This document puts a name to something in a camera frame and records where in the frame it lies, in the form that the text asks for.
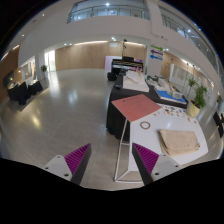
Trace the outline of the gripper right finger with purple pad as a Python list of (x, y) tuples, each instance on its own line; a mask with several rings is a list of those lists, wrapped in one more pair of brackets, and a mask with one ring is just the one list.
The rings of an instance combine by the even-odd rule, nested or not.
[(132, 144), (132, 154), (145, 185), (181, 169), (181, 165), (170, 156), (157, 154), (137, 143)]

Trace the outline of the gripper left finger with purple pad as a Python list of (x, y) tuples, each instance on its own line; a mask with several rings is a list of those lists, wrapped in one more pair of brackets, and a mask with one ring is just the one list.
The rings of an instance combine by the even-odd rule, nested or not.
[(91, 144), (86, 144), (66, 156), (56, 155), (43, 166), (43, 170), (79, 185), (91, 153)]

